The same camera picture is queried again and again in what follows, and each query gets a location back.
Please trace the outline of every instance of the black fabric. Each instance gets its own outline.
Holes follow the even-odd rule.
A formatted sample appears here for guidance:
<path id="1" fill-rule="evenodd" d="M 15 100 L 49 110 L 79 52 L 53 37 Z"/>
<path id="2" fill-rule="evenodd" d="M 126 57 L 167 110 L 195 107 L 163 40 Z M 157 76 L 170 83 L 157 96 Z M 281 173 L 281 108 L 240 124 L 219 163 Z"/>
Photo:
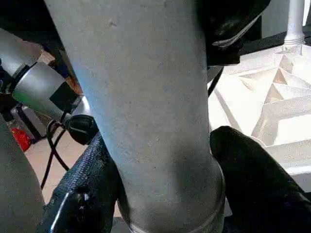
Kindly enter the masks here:
<path id="1" fill-rule="evenodd" d="M 310 201 L 257 142 L 231 127 L 220 127 L 211 133 L 210 147 L 225 176 L 231 228 L 247 233 L 310 231 Z"/>
<path id="2" fill-rule="evenodd" d="M 110 232 L 120 187 L 117 168 L 98 133 L 53 191 L 36 232 L 50 232 L 49 229 L 67 193 L 85 193 L 89 200 L 83 205 L 83 209 L 79 199 L 76 203 L 66 205 L 68 208 L 61 209 L 61 214 L 65 213 L 62 215 L 65 217 L 61 218 L 58 224 L 64 228 L 54 232 L 84 233 L 90 229 L 92 232 Z"/>
<path id="3" fill-rule="evenodd" d="M 50 97 L 50 101 L 63 112 L 71 113 L 76 107 L 78 98 L 81 99 L 66 82 L 63 82 Z"/>

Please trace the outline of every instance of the black plastic part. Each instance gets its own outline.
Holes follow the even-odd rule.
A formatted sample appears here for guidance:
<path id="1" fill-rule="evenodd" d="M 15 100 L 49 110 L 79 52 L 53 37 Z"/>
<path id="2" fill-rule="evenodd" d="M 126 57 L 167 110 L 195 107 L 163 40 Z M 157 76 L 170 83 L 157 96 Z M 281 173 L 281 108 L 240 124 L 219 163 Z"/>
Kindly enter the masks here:
<path id="1" fill-rule="evenodd" d="M 6 93 L 6 88 L 11 84 L 13 78 L 0 67 L 0 93 Z"/>
<path id="2" fill-rule="evenodd" d="M 39 131 L 35 128 L 35 126 L 33 125 L 33 123 L 29 120 L 29 118 L 26 116 L 26 114 L 23 112 L 22 110 L 22 105 L 18 104 L 16 106 L 16 110 L 17 110 L 17 114 L 19 115 L 19 117 L 23 120 L 23 122 L 25 123 L 25 125 L 27 126 L 27 128 L 31 131 L 31 133 L 33 134 L 33 136 L 35 137 L 34 140 L 32 141 L 32 143 L 36 143 L 37 141 L 41 140 L 42 137 L 39 133 Z"/>
<path id="3" fill-rule="evenodd" d="M 244 37 L 227 48 L 220 48 L 206 44 L 207 66 L 223 67 L 240 63 L 240 50 L 243 47 Z"/>
<path id="4" fill-rule="evenodd" d="M 89 144 L 98 132 L 94 118 L 87 115 L 73 116 L 66 123 L 66 128 L 71 137 L 82 145 Z"/>
<path id="5" fill-rule="evenodd" d="M 66 82 L 63 82 L 50 97 L 50 101 L 65 113 L 71 113 L 76 107 L 78 98 L 80 96 Z"/>

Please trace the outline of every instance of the silver metal cylinder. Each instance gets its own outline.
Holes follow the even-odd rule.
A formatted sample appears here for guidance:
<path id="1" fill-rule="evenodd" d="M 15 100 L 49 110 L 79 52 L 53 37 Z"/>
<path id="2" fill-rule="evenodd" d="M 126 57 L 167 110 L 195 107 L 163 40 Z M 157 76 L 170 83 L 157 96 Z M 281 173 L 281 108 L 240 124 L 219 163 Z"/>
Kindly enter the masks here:
<path id="1" fill-rule="evenodd" d="M 0 232 L 35 232 L 43 205 L 36 174 L 0 115 Z"/>
<path id="2" fill-rule="evenodd" d="M 60 121 L 64 112 L 50 97 L 63 82 L 64 78 L 51 67 L 37 63 L 17 83 L 12 97 L 33 110 Z"/>
<path id="3" fill-rule="evenodd" d="M 45 2 L 119 169 L 131 230 L 221 232 L 195 1 Z"/>
<path id="4" fill-rule="evenodd" d="M 305 35 L 302 32 L 305 0 L 289 0 L 287 33 L 284 46 L 302 45 Z"/>
<path id="5" fill-rule="evenodd" d="M 36 62 L 36 58 L 25 50 L 20 40 L 0 28 L 0 65 L 10 76 L 20 72 L 26 65 L 32 66 Z"/>

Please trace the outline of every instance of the white pole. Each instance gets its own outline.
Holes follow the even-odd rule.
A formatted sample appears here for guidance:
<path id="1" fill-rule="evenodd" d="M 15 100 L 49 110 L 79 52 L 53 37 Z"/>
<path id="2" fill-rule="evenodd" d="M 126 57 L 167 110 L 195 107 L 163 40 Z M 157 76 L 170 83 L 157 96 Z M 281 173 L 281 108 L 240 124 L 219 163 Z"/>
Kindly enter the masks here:
<path id="1" fill-rule="evenodd" d="M 302 45 L 305 35 L 302 32 L 305 0 L 289 0 L 289 14 L 287 34 L 284 39 L 284 48 Z"/>

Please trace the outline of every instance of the black tape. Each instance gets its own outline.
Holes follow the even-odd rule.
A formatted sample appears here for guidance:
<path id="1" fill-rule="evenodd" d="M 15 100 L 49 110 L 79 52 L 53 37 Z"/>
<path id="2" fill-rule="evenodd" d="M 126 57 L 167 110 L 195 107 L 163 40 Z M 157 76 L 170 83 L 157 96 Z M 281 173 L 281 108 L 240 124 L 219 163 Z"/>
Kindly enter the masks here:
<path id="1" fill-rule="evenodd" d="M 77 101 L 79 98 L 81 97 L 66 82 L 63 82 L 50 97 L 50 101 L 65 113 L 71 113 L 79 103 Z"/>

